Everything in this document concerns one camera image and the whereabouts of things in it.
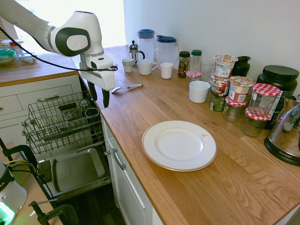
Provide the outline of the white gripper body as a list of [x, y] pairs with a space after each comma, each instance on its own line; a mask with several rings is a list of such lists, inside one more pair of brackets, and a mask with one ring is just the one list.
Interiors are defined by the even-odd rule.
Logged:
[[81, 69], [80, 74], [82, 78], [104, 90], [112, 90], [115, 87], [115, 78], [113, 71]]

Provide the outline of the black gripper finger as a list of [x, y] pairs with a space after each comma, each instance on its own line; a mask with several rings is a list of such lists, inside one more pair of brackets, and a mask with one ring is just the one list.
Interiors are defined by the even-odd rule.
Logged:
[[109, 102], [110, 102], [110, 92], [108, 90], [102, 89], [102, 94], [103, 94], [104, 108], [107, 108], [109, 106]]
[[92, 82], [88, 81], [88, 86], [89, 86], [89, 90], [90, 90], [90, 94], [91, 94], [91, 98], [94, 100], [94, 101], [97, 101], [97, 92], [96, 92], [96, 89], [95, 89], [95, 84], [93, 84]]

